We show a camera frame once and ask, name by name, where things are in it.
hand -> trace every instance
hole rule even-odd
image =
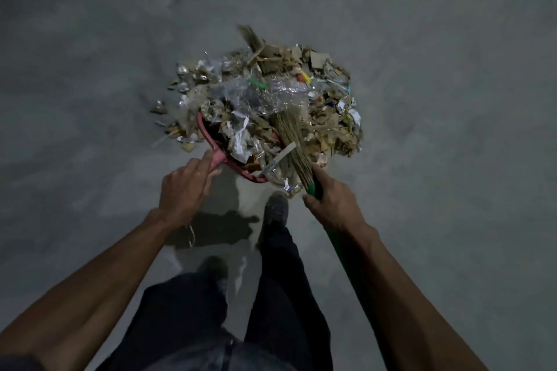
[[[201,160],[192,158],[184,167],[163,178],[159,214],[170,230],[188,224],[209,194],[217,169],[209,173],[213,151],[205,152]]]
[[[303,203],[327,230],[356,231],[366,227],[356,197],[348,185],[333,179],[317,164],[313,164],[315,177],[323,187],[321,200],[311,195],[303,196]]]

broom bristles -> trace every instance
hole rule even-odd
[[[296,169],[296,173],[302,181],[304,188],[308,188],[313,183],[313,171],[308,160],[305,147],[303,145],[303,135],[300,128],[300,114],[296,108],[290,107],[279,111],[271,117],[271,124],[277,130],[282,143],[288,146],[296,142],[296,148],[290,152],[290,158]]]

forearm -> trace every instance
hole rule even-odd
[[[46,293],[0,334],[0,353],[35,354],[52,371],[85,367],[162,248],[157,211]]]
[[[486,370],[373,228],[351,229],[342,240],[347,273],[389,370]]]

person's left arm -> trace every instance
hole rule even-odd
[[[218,171],[212,151],[163,179],[158,208],[49,290],[0,334],[0,355],[33,355],[48,371],[84,369],[126,309],[167,236],[191,221]]]

gray floor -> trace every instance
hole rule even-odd
[[[366,140],[331,173],[485,363],[555,369],[556,13],[556,0],[2,0],[0,326],[155,206],[161,178],[188,155],[151,148],[151,101],[177,59],[238,47],[234,25],[250,23],[352,72]],[[142,289],[219,252],[232,273],[227,325],[242,336],[270,191],[224,174],[199,218],[205,246],[164,248]],[[336,368],[384,369],[300,199],[289,226]]]

